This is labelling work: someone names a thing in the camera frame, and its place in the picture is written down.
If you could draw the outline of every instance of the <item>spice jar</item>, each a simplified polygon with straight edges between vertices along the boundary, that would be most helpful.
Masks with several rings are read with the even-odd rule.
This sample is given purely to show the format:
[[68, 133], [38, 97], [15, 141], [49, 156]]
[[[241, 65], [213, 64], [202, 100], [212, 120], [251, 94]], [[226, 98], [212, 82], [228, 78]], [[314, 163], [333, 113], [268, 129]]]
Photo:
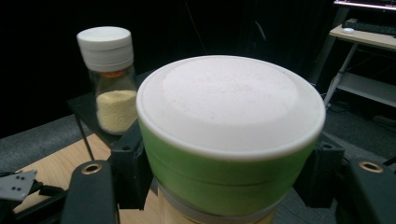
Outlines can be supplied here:
[[134, 50], [131, 32], [103, 26], [77, 35], [96, 99], [96, 116], [103, 131], [123, 135], [137, 118]]

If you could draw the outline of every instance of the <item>glass jar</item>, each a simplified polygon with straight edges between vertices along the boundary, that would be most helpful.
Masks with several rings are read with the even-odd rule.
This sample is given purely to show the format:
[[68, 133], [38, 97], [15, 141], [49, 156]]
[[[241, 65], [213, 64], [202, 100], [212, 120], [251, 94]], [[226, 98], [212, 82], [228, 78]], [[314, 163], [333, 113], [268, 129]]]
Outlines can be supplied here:
[[78, 33], [96, 99], [99, 126], [123, 135], [137, 119], [131, 33], [120, 27], [95, 27]]

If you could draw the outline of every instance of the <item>white lid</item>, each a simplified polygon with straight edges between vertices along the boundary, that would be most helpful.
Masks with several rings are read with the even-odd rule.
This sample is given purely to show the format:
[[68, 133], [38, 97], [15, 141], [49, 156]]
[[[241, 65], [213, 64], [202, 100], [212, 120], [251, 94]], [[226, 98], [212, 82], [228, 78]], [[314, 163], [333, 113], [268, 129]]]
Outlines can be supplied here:
[[139, 119], [162, 140], [227, 160], [294, 152], [320, 134], [325, 108], [303, 78], [280, 66], [235, 56], [170, 63], [147, 77]]
[[120, 27], [102, 26], [77, 34], [86, 66], [97, 72], [124, 69], [134, 63], [131, 32]]

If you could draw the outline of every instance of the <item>yellow powder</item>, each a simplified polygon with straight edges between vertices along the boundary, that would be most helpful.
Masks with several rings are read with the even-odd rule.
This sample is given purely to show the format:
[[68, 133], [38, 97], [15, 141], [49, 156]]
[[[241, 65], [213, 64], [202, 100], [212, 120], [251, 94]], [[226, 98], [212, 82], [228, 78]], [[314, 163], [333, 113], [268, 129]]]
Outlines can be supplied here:
[[96, 98], [97, 117], [107, 133], [122, 135], [137, 118], [136, 91], [110, 91]]

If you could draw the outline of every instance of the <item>black keyboard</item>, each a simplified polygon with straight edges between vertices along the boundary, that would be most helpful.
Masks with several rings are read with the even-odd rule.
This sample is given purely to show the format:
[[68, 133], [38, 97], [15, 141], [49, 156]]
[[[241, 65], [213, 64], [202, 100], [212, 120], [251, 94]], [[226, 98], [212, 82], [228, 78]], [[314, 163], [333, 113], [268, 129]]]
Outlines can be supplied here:
[[396, 35], [396, 26], [374, 24], [369, 22], [358, 21], [351, 19], [344, 21], [343, 28], [352, 28], [357, 31], [364, 31], [370, 33], [376, 33], [381, 35]]

